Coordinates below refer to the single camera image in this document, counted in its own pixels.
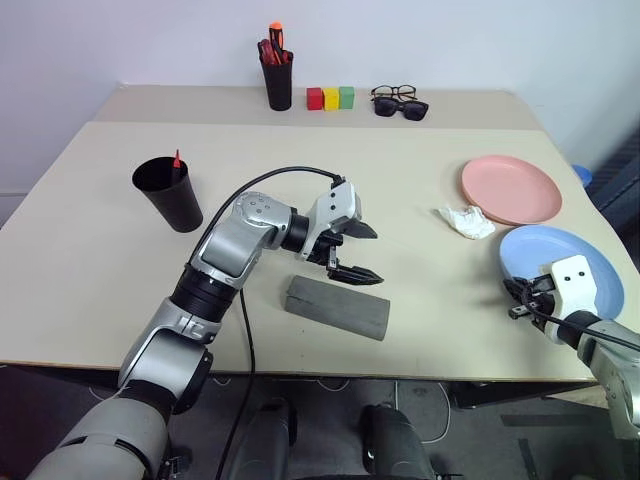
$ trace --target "black cable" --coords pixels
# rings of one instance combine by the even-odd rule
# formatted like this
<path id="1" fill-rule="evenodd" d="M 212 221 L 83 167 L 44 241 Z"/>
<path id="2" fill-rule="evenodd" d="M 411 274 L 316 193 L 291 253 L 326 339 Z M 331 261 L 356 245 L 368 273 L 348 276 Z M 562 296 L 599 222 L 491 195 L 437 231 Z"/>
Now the black cable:
<path id="1" fill-rule="evenodd" d="M 222 217 L 222 214 L 224 213 L 224 211 L 227 208 L 229 208 L 229 206 L 233 203 L 233 201 L 236 199 L 238 195 L 240 195 L 242 192 L 244 192 L 248 188 L 253 187 L 256 183 L 260 183 L 263 180 L 266 180 L 267 178 L 273 177 L 275 175 L 279 175 L 281 173 L 287 173 L 287 172 L 317 173 L 318 175 L 324 175 L 325 177 L 329 177 L 334 182 L 340 182 L 342 180 L 342 177 L 340 175 L 336 175 L 335 173 L 331 173 L 326 170 L 321 170 L 315 167 L 302 167 L 302 166 L 276 168 L 275 170 L 271 170 L 270 172 L 264 173 L 259 177 L 254 178 L 253 180 L 245 183 L 243 186 L 241 186 L 235 192 L 233 192 L 231 196 L 227 198 L 227 200 L 218 209 L 216 214 L 211 219 L 211 222 L 209 222 L 209 225 L 207 225 L 207 228 L 205 229 L 204 233 L 200 237 L 200 240 L 198 240 L 198 243 L 196 244 L 196 247 L 193 249 L 193 252 L 191 252 L 191 255 L 189 256 L 189 260 L 191 259 L 191 257 L 195 255 L 195 253 L 198 250 L 200 250 L 200 247 L 202 247 L 202 242 L 204 242 L 204 240 L 209 236 L 209 234 L 211 233 L 211 230 L 213 230 L 213 227 L 215 226 L 215 224 L 218 223 L 218 220 L 220 220 L 220 217 Z"/>
<path id="2" fill-rule="evenodd" d="M 236 430 L 238 429 L 238 424 L 240 423 L 240 419 L 242 418 L 244 409 L 247 406 L 247 401 L 249 400 L 249 395 L 251 394 L 251 389 L 253 387 L 253 379 L 256 373 L 256 354 L 253 349 L 253 336 L 251 335 L 251 325 L 249 324 L 249 314 L 247 313 L 247 304 L 244 300 L 243 289 L 240 289 L 240 305 L 242 305 L 242 315 L 244 316 L 244 327 L 247 330 L 247 341 L 249 342 L 249 354 L 251 356 L 251 370 L 249 371 L 249 381 L 247 383 L 247 388 L 244 391 L 244 397 L 242 398 L 242 403 L 240 404 L 240 408 L 238 409 L 236 418 L 233 421 L 231 431 L 229 432 L 229 436 L 227 437 L 227 442 L 224 445 L 224 450 L 222 451 L 222 456 L 220 457 L 220 463 L 218 463 L 216 480 L 220 480 L 222 478 L 222 471 L 224 470 L 224 464 L 227 462 L 227 457 L 229 456 L 229 450 L 231 449 L 231 444 L 233 443 L 233 437 L 236 434 Z"/>
<path id="3" fill-rule="evenodd" d="M 587 335 L 591 335 L 592 337 L 600 338 L 602 340 L 607 340 L 612 343 L 617 343 L 618 345 L 622 345 L 623 347 L 630 348 L 631 350 L 635 350 L 636 352 L 640 352 L 640 345 L 636 345 L 635 343 L 628 342 L 627 340 L 623 340 L 622 338 L 614 337 L 612 335 L 607 335 L 606 333 L 598 332 L 596 330 L 592 330 L 589 327 L 584 327 L 583 325 L 578 325 L 577 323 L 573 323 L 567 320 L 560 320 L 559 318 L 552 317 L 551 315 L 547 315 L 546 313 L 540 312 L 539 310 L 534 309 L 529 305 L 531 302 L 531 292 L 528 288 L 522 289 L 522 296 L 520 298 L 522 301 L 522 305 L 531 313 L 534 317 L 541 318 L 546 320 L 547 322 L 555 323 L 557 325 L 573 328 L 581 333 L 585 333 Z"/>

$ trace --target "robotic arm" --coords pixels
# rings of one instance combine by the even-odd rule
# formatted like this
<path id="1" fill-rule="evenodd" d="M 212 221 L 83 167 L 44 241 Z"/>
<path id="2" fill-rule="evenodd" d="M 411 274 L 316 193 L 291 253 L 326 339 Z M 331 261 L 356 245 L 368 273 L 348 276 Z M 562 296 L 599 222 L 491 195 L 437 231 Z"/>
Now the robotic arm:
<path id="1" fill-rule="evenodd" d="M 533 314 L 533 325 L 552 342 L 574 348 L 606 391 L 614 435 L 640 439 L 640 335 L 597 316 L 597 288 L 584 256 L 554 262 L 542 273 L 532 280 L 505 280 L 507 291 L 522 303 L 509 316 Z M 564 322 L 554 323 L 557 319 Z"/>
<path id="2" fill-rule="evenodd" d="M 335 181 L 306 216 L 262 193 L 239 195 L 231 215 L 194 252 L 173 294 L 127 354 L 119 392 L 91 409 L 29 479 L 156 478 L 167 449 L 169 417 L 198 398 L 213 361 L 206 346 L 262 250 L 294 252 L 300 260 L 325 266 L 336 281 L 380 283 L 371 270 L 344 267 L 336 256 L 343 235 L 377 237 L 361 218 L 360 199 L 344 180 Z"/>

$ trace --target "black cup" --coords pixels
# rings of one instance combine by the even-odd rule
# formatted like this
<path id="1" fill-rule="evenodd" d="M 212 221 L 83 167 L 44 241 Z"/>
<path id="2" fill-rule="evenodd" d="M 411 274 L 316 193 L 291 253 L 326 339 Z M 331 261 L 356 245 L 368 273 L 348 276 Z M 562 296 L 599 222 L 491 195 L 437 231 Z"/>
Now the black cup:
<path id="1" fill-rule="evenodd" d="M 131 180 L 146 195 L 176 232 L 191 232 L 202 224 L 202 212 L 193 194 L 187 164 L 180 162 L 180 174 L 174 174 L 173 157 L 158 157 L 144 162 Z"/>
<path id="2" fill-rule="evenodd" d="M 279 112 L 291 108 L 291 66 L 293 53 L 287 52 L 289 61 L 282 65 L 265 65 L 262 60 L 262 73 L 267 87 L 269 106 Z"/>

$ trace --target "green block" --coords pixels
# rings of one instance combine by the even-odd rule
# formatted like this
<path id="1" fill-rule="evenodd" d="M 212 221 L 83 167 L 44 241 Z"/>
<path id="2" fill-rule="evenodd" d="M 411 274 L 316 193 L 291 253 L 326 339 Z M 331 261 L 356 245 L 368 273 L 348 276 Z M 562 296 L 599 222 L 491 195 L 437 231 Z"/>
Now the green block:
<path id="1" fill-rule="evenodd" d="M 340 110 L 352 109 L 355 95 L 353 87 L 340 87 Z"/>

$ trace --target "yellow block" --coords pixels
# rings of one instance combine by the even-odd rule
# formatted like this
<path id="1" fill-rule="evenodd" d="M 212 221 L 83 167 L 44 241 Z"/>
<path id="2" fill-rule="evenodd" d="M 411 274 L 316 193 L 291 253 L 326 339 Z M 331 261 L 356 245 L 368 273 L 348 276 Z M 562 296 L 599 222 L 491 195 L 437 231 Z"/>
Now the yellow block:
<path id="1" fill-rule="evenodd" d="M 323 88 L 324 109 L 338 110 L 340 108 L 340 90 L 337 88 Z"/>

